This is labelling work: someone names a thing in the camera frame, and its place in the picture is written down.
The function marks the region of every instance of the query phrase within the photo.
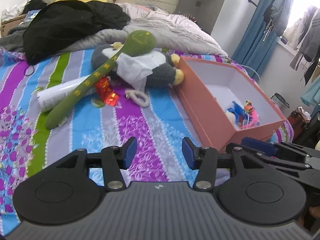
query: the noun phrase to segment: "red wrapper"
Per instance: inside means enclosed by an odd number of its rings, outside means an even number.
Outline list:
[[[112,90],[107,77],[101,78],[94,86],[97,94],[105,104],[110,106],[115,106],[117,104],[119,95]]]

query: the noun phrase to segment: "green stripe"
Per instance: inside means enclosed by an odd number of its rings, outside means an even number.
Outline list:
[[[61,84],[63,73],[69,63],[69,59],[70,53],[65,53],[59,57],[57,65],[49,77],[49,83],[46,88]],[[45,146],[50,135],[50,130],[44,125],[47,116],[48,112],[40,113],[37,118],[35,129],[38,130],[38,132],[33,136],[33,143],[38,146],[32,150],[33,159],[30,162],[30,166],[28,166],[28,177],[41,171],[44,166]]]

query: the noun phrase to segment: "nightstand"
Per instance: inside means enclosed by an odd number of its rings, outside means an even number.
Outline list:
[[[2,37],[6,36],[8,34],[8,31],[12,27],[22,23],[24,21],[25,17],[26,17],[26,15],[23,14],[23,15],[15,17],[14,19],[11,19],[9,21],[2,22],[1,23],[1,36]]]

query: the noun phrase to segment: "pink box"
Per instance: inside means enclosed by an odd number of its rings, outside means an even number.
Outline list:
[[[204,146],[223,151],[228,143],[241,143],[244,137],[267,140],[285,120],[279,108],[235,66],[181,57],[178,68],[185,77],[175,88]],[[246,100],[257,111],[260,126],[236,129],[224,112],[232,101],[243,105]]]

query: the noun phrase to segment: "blue curtain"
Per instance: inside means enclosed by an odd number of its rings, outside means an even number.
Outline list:
[[[263,14],[272,0],[260,0],[251,22],[240,42],[232,59],[238,64],[253,68],[259,75],[263,73],[272,52],[276,46],[276,32],[272,30],[268,38],[263,41],[266,29],[266,22],[263,20]],[[248,74],[256,78],[255,73],[247,69]]]

